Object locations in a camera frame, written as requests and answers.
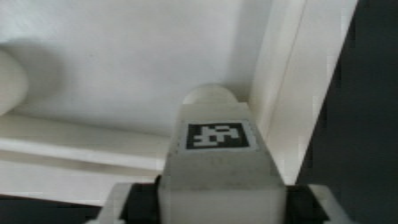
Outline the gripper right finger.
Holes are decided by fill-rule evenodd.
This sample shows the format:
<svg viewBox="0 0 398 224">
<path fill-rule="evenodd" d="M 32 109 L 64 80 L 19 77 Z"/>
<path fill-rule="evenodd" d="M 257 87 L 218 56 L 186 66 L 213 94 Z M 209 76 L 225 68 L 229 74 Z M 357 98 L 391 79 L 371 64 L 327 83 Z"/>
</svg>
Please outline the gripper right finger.
<svg viewBox="0 0 398 224">
<path fill-rule="evenodd" d="M 286 192 L 282 224 L 359 224 L 343 210 L 325 185 L 289 185 Z"/>
</svg>

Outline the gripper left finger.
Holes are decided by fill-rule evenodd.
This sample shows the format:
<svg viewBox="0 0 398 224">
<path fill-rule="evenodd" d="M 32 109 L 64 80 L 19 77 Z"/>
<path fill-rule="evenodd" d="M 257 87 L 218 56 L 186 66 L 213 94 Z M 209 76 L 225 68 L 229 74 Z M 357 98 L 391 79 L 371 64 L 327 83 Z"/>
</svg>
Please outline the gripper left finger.
<svg viewBox="0 0 398 224">
<path fill-rule="evenodd" d="M 87 224 L 160 224 L 154 183 L 117 183 Z"/>
</svg>

